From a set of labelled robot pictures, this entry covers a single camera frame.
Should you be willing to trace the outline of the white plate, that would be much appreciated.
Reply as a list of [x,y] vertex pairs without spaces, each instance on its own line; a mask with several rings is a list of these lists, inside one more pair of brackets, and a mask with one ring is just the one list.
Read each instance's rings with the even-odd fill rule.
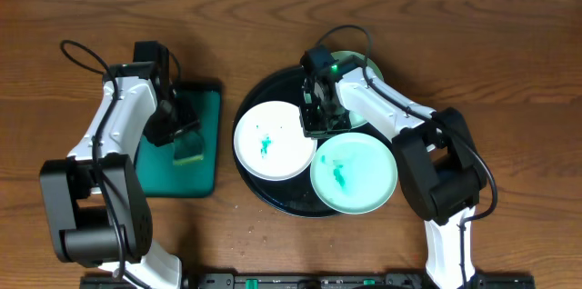
[[310,166],[317,140],[306,137],[299,107],[268,101],[239,119],[233,139],[239,163],[252,175],[271,182],[291,179]]

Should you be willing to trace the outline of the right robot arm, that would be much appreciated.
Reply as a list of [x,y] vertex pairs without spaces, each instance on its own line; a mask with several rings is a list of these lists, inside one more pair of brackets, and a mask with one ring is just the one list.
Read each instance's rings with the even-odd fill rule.
[[496,185],[463,115],[406,98],[358,58],[308,66],[303,90],[305,135],[345,133],[354,112],[390,141],[403,194],[425,222],[428,278],[438,288],[469,287],[476,273],[470,227],[494,211],[493,206],[482,213],[476,209],[481,190]]

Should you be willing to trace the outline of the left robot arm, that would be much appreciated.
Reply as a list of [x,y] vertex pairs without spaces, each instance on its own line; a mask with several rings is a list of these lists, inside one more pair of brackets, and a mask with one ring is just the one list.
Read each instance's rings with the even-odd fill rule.
[[108,271],[120,284],[186,288],[179,257],[153,238],[134,160],[157,111],[169,111],[168,69],[159,62],[111,65],[102,102],[83,139],[39,174],[57,258]]

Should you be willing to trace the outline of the green yellow sponge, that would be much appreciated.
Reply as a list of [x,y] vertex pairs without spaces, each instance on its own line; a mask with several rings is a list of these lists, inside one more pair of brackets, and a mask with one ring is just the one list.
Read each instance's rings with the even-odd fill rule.
[[189,164],[204,159],[204,138],[196,131],[183,133],[174,140],[174,165]]

